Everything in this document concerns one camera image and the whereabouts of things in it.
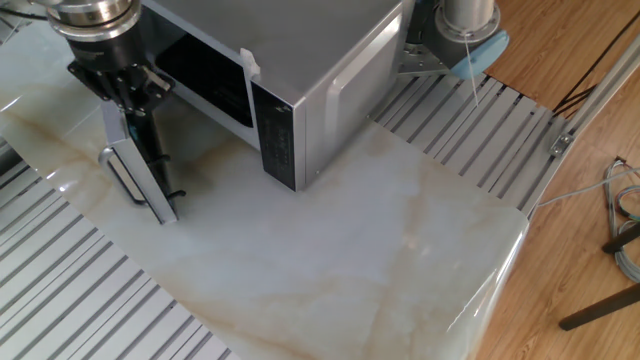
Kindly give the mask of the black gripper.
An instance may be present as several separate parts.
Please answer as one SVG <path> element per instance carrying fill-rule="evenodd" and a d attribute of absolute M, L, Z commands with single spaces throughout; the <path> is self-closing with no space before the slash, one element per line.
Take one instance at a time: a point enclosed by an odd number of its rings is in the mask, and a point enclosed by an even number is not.
<path fill-rule="evenodd" d="M 136 24 L 123 34 L 98 42 L 67 40 L 75 61 L 67 70 L 103 101 L 114 102 L 122 111 L 131 113 L 118 81 L 108 72 L 131 67 L 132 101 L 136 112 L 150 114 L 174 90 L 174 80 L 144 64 L 148 63 L 140 26 Z"/>

